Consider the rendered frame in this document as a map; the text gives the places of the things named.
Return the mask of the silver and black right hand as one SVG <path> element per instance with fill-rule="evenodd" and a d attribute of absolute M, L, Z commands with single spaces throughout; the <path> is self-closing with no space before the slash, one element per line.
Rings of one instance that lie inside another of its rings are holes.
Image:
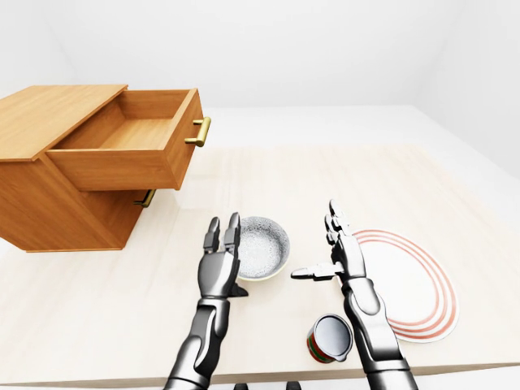
<path fill-rule="evenodd" d="M 338 203 L 329 201 L 329 213 L 324 217 L 327 243 L 331 246 L 331 262 L 296 269 L 291 273 L 295 280 L 331 280 L 339 276 L 342 282 L 366 277 L 364 257 L 357 238 L 352 234 L 345 213 Z"/>

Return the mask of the grey patterned bowl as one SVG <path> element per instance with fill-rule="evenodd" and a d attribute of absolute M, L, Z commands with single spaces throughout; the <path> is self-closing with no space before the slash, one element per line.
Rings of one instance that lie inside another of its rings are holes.
<path fill-rule="evenodd" d="M 238 277 L 261 281 L 277 275 L 288 261 L 290 241 L 272 219 L 250 216 L 241 220 Z"/>

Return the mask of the wooden cabinet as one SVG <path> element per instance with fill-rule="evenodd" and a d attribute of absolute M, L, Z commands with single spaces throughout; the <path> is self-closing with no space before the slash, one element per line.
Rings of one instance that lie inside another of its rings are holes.
<path fill-rule="evenodd" d="M 0 99 L 0 238 L 28 252 L 111 250 L 46 152 L 126 88 L 36 85 Z"/>

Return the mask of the open wooden drawer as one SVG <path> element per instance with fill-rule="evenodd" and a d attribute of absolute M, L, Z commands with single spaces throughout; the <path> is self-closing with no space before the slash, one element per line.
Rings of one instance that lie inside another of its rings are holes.
<path fill-rule="evenodd" d="M 81 191 L 179 189 L 202 117 L 197 89 L 125 90 L 46 154 Z"/>

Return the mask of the closed wooden drawer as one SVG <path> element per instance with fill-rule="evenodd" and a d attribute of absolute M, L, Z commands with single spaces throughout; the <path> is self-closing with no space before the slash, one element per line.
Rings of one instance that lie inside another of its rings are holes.
<path fill-rule="evenodd" d="M 135 201 L 142 201 L 147 191 L 90 191 L 80 194 L 101 224 L 100 235 L 107 243 L 103 249 L 124 248 L 143 211 Z"/>

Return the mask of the silver and black left hand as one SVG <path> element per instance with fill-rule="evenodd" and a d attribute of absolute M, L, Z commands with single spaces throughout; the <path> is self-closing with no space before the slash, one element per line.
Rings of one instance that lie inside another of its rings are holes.
<path fill-rule="evenodd" d="M 220 220 L 214 217 L 205 234 L 204 255 L 199 262 L 197 281 L 203 298 L 247 297 L 236 278 L 240 269 L 238 249 L 241 242 L 241 218 L 232 214 L 223 237 L 223 250 L 219 250 Z"/>

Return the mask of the white plate with red rings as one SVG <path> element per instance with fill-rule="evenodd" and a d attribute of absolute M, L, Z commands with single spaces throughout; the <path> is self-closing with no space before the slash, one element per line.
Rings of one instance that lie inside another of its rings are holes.
<path fill-rule="evenodd" d="M 386 305 L 396 337 L 430 343 L 447 337 L 460 314 L 456 289 L 446 270 L 412 240 L 381 229 L 353 234 L 361 247 L 367 277 Z"/>

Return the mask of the red and green tin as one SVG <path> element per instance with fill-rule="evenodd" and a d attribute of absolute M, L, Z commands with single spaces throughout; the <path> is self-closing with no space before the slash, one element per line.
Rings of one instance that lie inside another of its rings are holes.
<path fill-rule="evenodd" d="M 309 330 L 306 345 L 317 362 L 344 362 L 353 346 L 353 333 L 340 316 L 325 314 Z"/>

